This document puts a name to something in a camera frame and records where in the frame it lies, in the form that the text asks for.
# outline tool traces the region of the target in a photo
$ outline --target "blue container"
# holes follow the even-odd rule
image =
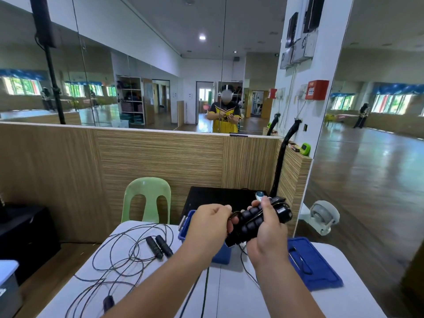
[[[196,212],[196,210],[191,210],[190,212],[188,212],[188,216],[183,225],[183,228],[178,234],[178,239],[183,242],[185,240],[185,236],[187,235],[191,217],[193,216],[194,212]],[[212,262],[219,263],[220,265],[227,265],[230,263],[230,259],[231,259],[231,249],[227,247],[224,243],[221,249],[218,251],[218,253],[212,258]]]

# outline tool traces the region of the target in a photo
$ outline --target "white fan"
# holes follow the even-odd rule
[[[331,232],[331,226],[340,221],[340,213],[327,201],[316,201],[310,209],[304,204],[300,210],[300,220],[304,220],[319,234],[327,235]]]

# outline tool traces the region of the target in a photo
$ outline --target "blue plastic tray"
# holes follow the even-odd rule
[[[289,239],[288,249],[289,260],[309,291],[343,286],[342,279],[307,238]]]
[[[188,212],[187,219],[183,225],[183,228],[181,229],[180,233],[178,234],[178,239],[183,241],[185,240],[185,237],[187,235],[188,227],[190,225],[191,217],[193,216],[194,212],[196,210],[191,210]],[[218,253],[212,258],[212,262],[219,263],[220,265],[227,265],[230,263],[231,259],[231,249],[223,244],[221,249],[218,251]]]

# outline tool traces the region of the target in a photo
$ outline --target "person's left hand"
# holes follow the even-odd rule
[[[227,237],[231,210],[230,205],[207,204],[200,206],[191,218],[183,246],[199,256],[205,267],[208,267]]]

